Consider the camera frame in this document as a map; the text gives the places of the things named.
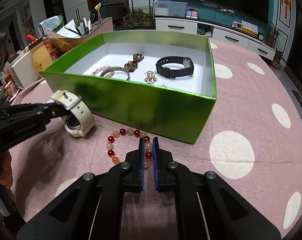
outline white polka dot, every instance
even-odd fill
[[[210,44],[211,44],[211,49],[217,49],[217,46],[214,43],[210,42]]]
[[[232,71],[224,65],[214,64],[214,69],[215,69],[215,76],[219,78],[232,77]]]
[[[210,158],[214,167],[230,179],[247,175],[255,160],[250,142],[234,131],[224,131],[214,136],[210,145]]]
[[[292,225],[299,211],[300,205],[301,205],[301,194],[299,192],[294,192],[294,194],[289,199],[286,205],[284,221],[283,221],[284,229]]]
[[[63,182],[57,189],[55,193],[55,197],[60,195],[67,187],[69,187],[73,182],[75,182],[78,178],[68,179],[67,181]]]
[[[283,125],[285,128],[291,127],[291,120],[287,112],[278,104],[272,105],[272,111],[275,115],[276,119],[280,122],[281,125]]]
[[[253,63],[248,63],[247,64],[250,68],[252,68],[254,71],[256,71],[257,73],[264,75],[264,71],[258,67],[257,65],[253,64]]]

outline towel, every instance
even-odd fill
[[[38,30],[41,37],[45,37],[48,34],[48,31],[54,30],[61,24],[61,20],[58,16],[53,16],[49,19],[44,20],[38,24]]]

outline white watch strap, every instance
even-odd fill
[[[81,129],[78,131],[79,136],[85,136],[94,124],[94,116],[89,108],[81,101],[81,97],[65,90],[57,90],[51,99],[56,104],[63,105],[66,109],[70,110],[72,114],[78,119],[81,124]]]

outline white watch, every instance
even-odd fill
[[[68,120],[64,125],[67,132],[73,137],[84,137],[94,125],[94,116],[89,108],[82,102],[81,97],[77,96],[67,90],[57,90],[51,99],[56,104],[63,105],[66,110],[70,110],[75,118],[73,123],[75,125],[68,124]]]

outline watch face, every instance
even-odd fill
[[[67,121],[67,126],[71,130],[77,130],[81,128],[81,124],[79,120],[72,114]]]

